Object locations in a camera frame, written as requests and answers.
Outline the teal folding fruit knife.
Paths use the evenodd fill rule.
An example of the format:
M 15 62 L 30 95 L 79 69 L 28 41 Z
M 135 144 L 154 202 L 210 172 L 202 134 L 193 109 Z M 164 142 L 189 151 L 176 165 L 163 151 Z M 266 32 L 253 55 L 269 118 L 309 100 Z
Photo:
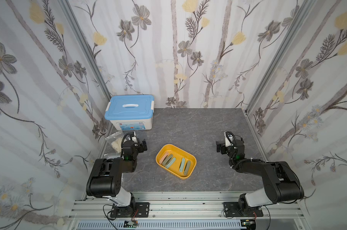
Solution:
M 183 172 L 184 171 L 185 161 L 186 161 L 186 159 L 182 158 L 181 164 L 180 164 L 180 167 L 179 167 L 179 172 Z

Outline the olive grey folding fruit knife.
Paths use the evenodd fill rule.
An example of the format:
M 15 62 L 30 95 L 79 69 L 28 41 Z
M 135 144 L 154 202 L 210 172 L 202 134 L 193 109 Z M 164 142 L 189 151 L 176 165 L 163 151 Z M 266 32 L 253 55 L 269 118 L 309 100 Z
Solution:
M 184 175 L 185 176 L 187 176 L 189 169 L 190 169 L 190 166 L 191 166 L 191 161 L 187 161 L 185 168 L 184 168 Z

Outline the yellow plastic tray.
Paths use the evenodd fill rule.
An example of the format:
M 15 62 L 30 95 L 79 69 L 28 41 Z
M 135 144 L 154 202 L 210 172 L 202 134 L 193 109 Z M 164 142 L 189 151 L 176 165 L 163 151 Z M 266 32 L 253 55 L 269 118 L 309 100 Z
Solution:
M 165 166 L 159 164 L 159 160 L 164 155 L 165 152 L 168 152 L 169 155 L 172 154 L 173 157 L 176 158 L 175 163 L 169 169 L 167 169 L 167 168 L 165 168 Z M 182 173 L 179 172 L 179 167 L 180 167 L 182 158 L 186 159 L 185 165 L 186 165 L 187 161 L 191 161 L 191 166 L 190 166 L 190 169 L 189 169 L 187 176 L 184 175 L 184 171 Z M 197 160 L 192 154 L 190 154 L 190 153 L 188 153 L 188 152 L 186 152 L 186 151 L 184 151 L 184 150 L 182 150 L 182 149 L 180 149 L 180 148 L 178 148 L 172 144 L 164 145 L 161 148 L 161 150 L 158 152 L 158 154 L 156 155 L 155 160 L 156 160 L 156 163 L 161 168 L 165 169 L 166 171 L 175 175 L 176 177 L 180 178 L 181 180 L 188 179 L 191 176 L 191 174 L 194 171 L 196 164 L 197 164 Z

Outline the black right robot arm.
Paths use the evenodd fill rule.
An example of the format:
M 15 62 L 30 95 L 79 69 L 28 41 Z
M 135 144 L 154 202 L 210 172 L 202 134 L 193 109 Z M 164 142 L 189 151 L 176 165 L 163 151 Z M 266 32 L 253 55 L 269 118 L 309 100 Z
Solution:
M 245 145 L 241 136 L 224 132 L 225 141 L 216 142 L 216 151 L 229 157 L 229 166 L 238 173 L 261 177 L 263 188 L 240 195 L 231 216 L 255 216 L 261 207 L 278 203 L 293 204 L 304 197 L 304 190 L 295 172 L 287 162 L 269 162 L 246 158 Z

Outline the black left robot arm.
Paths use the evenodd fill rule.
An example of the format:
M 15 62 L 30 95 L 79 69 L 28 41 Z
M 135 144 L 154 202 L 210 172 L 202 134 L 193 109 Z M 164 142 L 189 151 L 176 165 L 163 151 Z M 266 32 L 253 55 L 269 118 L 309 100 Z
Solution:
M 147 144 L 145 140 L 140 142 L 135 132 L 128 132 L 122 139 L 120 149 L 120 157 L 95 161 L 87 181 L 86 194 L 112 201 L 113 215 L 131 217 L 137 211 L 136 201 L 134 195 L 122 187 L 122 174 L 135 171 L 138 154 L 147 150 Z

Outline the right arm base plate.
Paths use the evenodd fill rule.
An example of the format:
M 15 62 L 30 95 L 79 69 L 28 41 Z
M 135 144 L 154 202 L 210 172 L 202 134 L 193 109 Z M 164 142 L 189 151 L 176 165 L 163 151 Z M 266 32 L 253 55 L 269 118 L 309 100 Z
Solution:
M 243 207 L 238 202 L 223 202 L 224 216 L 227 218 L 263 217 L 260 207 Z

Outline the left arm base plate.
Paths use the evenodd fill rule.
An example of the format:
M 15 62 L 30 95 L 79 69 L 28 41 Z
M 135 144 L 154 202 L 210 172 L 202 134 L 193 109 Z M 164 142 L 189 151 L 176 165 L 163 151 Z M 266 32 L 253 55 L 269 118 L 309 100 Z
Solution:
M 109 218 L 147 218 L 149 216 L 149 202 L 138 202 L 128 207 L 113 206 L 108 212 Z

